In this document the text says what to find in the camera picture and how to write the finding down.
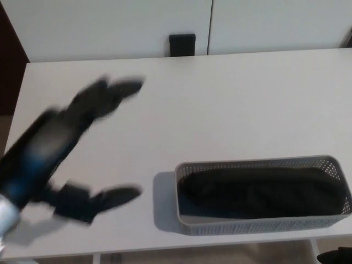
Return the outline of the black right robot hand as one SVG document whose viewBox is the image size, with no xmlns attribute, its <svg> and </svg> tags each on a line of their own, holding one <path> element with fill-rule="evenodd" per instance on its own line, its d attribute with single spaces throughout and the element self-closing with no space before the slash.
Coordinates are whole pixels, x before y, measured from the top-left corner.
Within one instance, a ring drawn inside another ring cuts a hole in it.
<svg viewBox="0 0 352 264">
<path fill-rule="evenodd" d="M 317 260 L 322 264 L 352 264 L 352 247 L 324 252 L 317 256 Z"/>
</svg>

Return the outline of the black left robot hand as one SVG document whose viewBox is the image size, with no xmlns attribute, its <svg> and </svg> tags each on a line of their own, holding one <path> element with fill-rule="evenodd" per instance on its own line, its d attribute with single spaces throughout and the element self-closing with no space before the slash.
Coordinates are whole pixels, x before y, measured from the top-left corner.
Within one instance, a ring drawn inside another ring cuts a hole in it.
<svg viewBox="0 0 352 264">
<path fill-rule="evenodd" d="M 77 93 L 67 107 L 44 111 L 1 158 L 5 208 L 20 213 L 29 203 L 43 202 L 53 207 L 55 215 L 91 224 L 99 213 L 139 197 L 138 186 L 119 186 L 91 196 L 83 186 L 54 189 L 49 181 L 89 127 L 137 94 L 143 83 L 136 77 L 113 83 L 100 78 Z"/>
</svg>

